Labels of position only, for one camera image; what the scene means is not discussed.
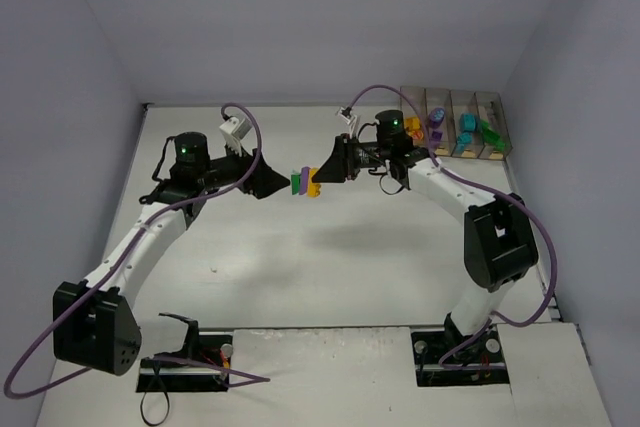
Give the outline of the small yellow square lego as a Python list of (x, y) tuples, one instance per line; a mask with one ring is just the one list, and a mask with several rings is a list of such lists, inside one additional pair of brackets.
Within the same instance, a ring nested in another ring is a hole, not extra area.
[(404, 121), (404, 124), (405, 124), (405, 128), (408, 131), (414, 131), (414, 130), (420, 130), (421, 129), (421, 123), (420, 123), (420, 119), (418, 117), (407, 118)]

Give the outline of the purple slanted lego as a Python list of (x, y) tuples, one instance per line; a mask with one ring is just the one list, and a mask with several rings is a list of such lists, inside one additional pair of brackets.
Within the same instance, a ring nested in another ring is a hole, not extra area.
[(310, 174), (310, 168), (308, 166), (305, 166), (301, 169), (300, 177), (299, 177), (300, 179), (299, 191), (298, 191), (299, 195), (307, 194), (308, 184), (309, 184), (309, 174)]

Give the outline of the purple oval paw lego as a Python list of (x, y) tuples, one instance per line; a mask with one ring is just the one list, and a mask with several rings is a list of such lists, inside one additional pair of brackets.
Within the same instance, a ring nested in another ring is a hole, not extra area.
[(427, 117), (428, 126), (431, 129), (439, 129), (446, 118), (446, 111), (443, 107), (437, 107), (430, 111)]

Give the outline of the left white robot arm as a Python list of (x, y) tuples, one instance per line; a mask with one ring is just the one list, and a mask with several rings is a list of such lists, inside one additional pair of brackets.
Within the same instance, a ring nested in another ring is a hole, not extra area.
[(121, 376), (138, 358), (182, 349), (189, 319), (135, 319), (145, 280), (210, 195), (230, 187), (263, 199), (290, 184), (257, 150), (227, 146), (224, 156), (213, 159), (199, 132), (171, 136), (165, 144), (175, 148), (175, 163), (168, 178), (152, 177), (156, 186), (141, 197), (133, 228), (99, 267), (78, 283), (62, 283), (53, 295), (53, 350), (59, 360)]

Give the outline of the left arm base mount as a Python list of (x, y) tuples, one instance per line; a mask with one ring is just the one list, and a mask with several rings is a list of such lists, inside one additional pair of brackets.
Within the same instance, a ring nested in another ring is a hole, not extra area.
[[(229, 368), (233, 355), (233, 334), (228, 332), (201, 332), (198, 342), (162, 356), (192, 359), (207, 365)], [(176, 362), (154, 362), (151, 358), (140, 361), (137, 393), (221, 393), (228, 391), (229, 374)]]

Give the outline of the yellow cyan lego top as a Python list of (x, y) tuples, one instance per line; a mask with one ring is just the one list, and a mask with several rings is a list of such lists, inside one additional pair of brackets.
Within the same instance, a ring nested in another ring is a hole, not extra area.
[(311, 168), (308, 174), (306, 195), (311, 198), (319, 197), (321, 194), (321, 184), (313, 180), (317, 172), (317, 168)]

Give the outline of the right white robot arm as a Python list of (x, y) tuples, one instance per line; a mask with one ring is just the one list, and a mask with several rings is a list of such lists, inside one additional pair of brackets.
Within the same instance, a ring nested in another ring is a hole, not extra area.
[(469, 278), (461, 299), (444, 322), (445, 338), (455, 346), (489, 321), (511, 285), (539, 259), (521, 200), (506, 199), (456, 181), (433, 163), (429, 151), (414, 144), (400, 110), (375, 116), (376, 140), (362, 143), (350, 134), (334, 139), (327, 161), (313, 174), (315, 183), (344, 183), (362, 169), (382, 167), (402, 191), (438, 204), (463, 228), (463, 261)]

